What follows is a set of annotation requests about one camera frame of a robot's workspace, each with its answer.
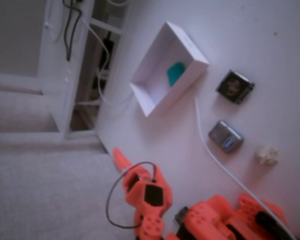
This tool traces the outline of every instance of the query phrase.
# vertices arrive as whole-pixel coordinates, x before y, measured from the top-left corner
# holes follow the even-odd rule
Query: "black wire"
[[[70,10],[69,15],[68,15],[68,20],[66,22],[65,29],[64,29],[64,35],[63,35],[63,41],[64,41],[64,45],[65,45],[65,50],[66,50],[66,60],[69,62],[71,59],[71,54],[72,54],[72,45],[73,45],[75,31],[76,31],[79,19],[82,16],[82,11],[79,8],[73,7],[74,0],[71,0],[70,5],[67,5],[65,3],[65,0],[62,0],[62,3],[66,8],[68,8]],[[72,33],[71,33],[71,38],[70,38],[70,44],[68,45],[67,34],[68,34],[68,28],[70,25],[70,21],[72,18],[72,11],[78,12],[78,17],[76,18],[76,20],[74,22]]]
[[[111,219],[110,219],[110,216],[109,216],[109,203],[110,203],[110,199],[111,199],[111,195],[115,189],[115,187],[117,186],[117,184],[119,183],[119,181],[132,169],[134,169],[135,167],[139,166],[139,165],[143,165],[143,164],[150,164],[153,166],[153,176],[152,176],[152,180],[155,179],[155,176],[156,176],[156,172],[157,172],[157,169],[156,169],[156,165],[153,164],[152,162],[150,161],[142,161],[142,162],[139,162],[137,163],[136,165],[132,166],[131,168],[129,168],[126,172],[124,172],[113,184],[110,192],[109,192],[109,195],[108,195],[108,198],[106,200],[106,205],[105,205],[105,215],[106,215],[106,218],[108,219],[108,221],[118,227],[118,228],[121,228],[121,229],[136,229],[136,228],[139,228],[141,226],[141,224],[138,224],[138,225],[135,225],[135,226],[122,226],[122,225],[119,225],[119,224],[116,224],[114,223]]]

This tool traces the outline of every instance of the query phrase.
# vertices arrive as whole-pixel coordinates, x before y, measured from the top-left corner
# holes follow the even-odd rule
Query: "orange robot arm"
[[[118,148],[113,150],[113,156],[121,172],[132,167]],[[165,225],[161,217],[173,203],[171,188],[158,166],[153,164],[153,167],[152,178],[150,173],[140,165],[131,168],[125,174],[122,184],[125,201],[135,207],[134,225],[140,227],[135,228],[134,233],[141,240],[162,238]]]

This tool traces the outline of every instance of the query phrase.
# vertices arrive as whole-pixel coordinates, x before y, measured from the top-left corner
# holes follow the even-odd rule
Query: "white floor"
[[[119,173],[98,140],[59,142],[55,134],[0,134],[0,240],[134,239],[107,222]],[[121,185],[110,205],[114,221],[132,224]]]

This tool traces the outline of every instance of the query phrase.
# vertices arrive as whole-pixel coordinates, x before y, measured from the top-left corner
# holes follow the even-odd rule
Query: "white box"
[[[177,62],[185,72],[171,87],[167,70]],[[165,112],[209,65],[185,31],[166,22],[146,52],[131,87],[146,117]]]

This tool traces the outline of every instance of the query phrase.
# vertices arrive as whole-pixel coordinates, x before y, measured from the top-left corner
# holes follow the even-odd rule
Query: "gray carpet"
[[[134,239],[133,230],[116,228],[105,216],[119,176],[107,154],[75,146],[18,149],[0,144],[0,240]],[[132,224],[121,186],[110,205],[114,221]]]
[[[0,91],[0,133],[57,131],[42,95]]]

